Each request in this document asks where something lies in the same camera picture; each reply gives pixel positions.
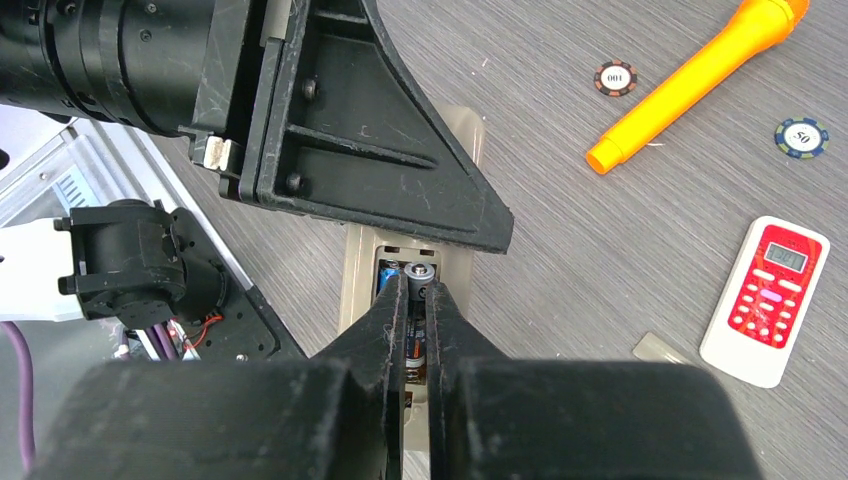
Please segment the black orange battery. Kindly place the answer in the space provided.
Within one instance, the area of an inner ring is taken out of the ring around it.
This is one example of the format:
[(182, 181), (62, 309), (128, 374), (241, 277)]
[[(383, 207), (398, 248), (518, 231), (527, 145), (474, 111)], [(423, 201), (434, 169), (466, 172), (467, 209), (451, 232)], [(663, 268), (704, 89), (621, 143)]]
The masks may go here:
[(406, 335), (406, 368), (418, 369), (426, 362), (426, 308), (428, 287), (436, 277), (435, 267), (426, 262), (410, 262), (404, 273), (408, 279), (410, 294), (410, 319)]

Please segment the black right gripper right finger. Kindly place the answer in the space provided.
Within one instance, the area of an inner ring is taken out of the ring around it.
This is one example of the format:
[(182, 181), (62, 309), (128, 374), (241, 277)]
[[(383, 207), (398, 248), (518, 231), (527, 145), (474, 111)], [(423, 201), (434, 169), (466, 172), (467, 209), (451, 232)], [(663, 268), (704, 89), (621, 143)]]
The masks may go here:
[(433, 283), (426, 300), (435, 479), (758, 479), (725, 390), (691, 365), (514, 359)]

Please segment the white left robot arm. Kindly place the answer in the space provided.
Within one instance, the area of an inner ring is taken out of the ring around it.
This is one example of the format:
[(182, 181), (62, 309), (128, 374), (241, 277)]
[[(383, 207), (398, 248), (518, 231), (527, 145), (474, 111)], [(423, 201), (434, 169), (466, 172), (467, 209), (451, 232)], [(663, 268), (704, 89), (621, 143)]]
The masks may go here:
[(513, 217), (422, 92), (373, 1), (5, 1), (1, 102), (59, 122), (1, 176), (1, 316), (235, 313), (249, 280), (154, 135), (223, 198), (471, 250)]

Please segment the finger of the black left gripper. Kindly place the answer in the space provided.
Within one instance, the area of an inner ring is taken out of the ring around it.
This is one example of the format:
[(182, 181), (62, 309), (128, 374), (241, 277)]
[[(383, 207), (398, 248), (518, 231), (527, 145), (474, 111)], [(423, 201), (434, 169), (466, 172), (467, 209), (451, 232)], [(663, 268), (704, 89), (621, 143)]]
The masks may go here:
[(238, 198), (496, 254), (514, 224), (373, 1), (294, 3), (265, 50)]

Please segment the grey battery cover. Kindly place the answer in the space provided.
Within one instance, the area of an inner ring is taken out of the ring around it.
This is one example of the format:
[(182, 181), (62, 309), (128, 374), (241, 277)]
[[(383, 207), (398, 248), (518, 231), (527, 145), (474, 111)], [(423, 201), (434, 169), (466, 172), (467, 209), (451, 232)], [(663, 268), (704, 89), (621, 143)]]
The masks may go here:
[(652, 332), (646, 333), (635, 345), (632, 354), (646, 362), (665, 362), (690, 365), (692, 361)]

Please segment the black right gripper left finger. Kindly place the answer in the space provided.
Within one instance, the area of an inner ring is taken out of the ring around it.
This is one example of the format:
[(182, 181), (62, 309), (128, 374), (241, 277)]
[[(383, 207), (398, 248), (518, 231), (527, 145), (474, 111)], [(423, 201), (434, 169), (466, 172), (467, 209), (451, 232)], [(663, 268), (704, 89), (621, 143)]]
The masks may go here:
[(116, 361), (72, 389), (33, 479), (398, 479), (408, 282), (310, 358)]

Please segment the red white remote control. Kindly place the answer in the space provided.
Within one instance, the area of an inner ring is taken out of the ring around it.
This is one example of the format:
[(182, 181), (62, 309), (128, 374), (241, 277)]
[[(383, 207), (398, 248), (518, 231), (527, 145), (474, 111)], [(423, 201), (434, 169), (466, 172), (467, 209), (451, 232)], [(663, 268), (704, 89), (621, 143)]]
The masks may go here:
[(749, 226), (699, 347), (712, 367), (753, 386), (779, 385), (830, 242), (762, 216)]

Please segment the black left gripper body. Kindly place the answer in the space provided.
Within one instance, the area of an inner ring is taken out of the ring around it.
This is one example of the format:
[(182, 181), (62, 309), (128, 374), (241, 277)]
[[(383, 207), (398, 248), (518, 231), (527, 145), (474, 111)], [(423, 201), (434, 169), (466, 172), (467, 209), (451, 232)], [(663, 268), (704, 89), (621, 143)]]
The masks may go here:
[(216, 1), (201, 63), (191, 121), (179, 131), (190, 137), (193, 164), (219, 175), (219, 194), (255, 199), (256, 183), (243, 172), (258, 160), (264, 139), (249, 144), (253, 127), (267, 132), (272, 100), (261, 92), (266, 53), (277, 59), (295, 19), (310, 1)]

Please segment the blue battery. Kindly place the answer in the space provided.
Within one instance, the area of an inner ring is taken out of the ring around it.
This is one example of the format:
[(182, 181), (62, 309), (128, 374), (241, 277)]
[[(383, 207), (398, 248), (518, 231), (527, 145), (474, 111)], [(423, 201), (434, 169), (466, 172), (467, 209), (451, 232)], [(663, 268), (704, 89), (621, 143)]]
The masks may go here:
[(379, 294), (388, 280), (400, 273), (401, 266), (396, 260), (381, 260), (378, 265), (376, 293)]

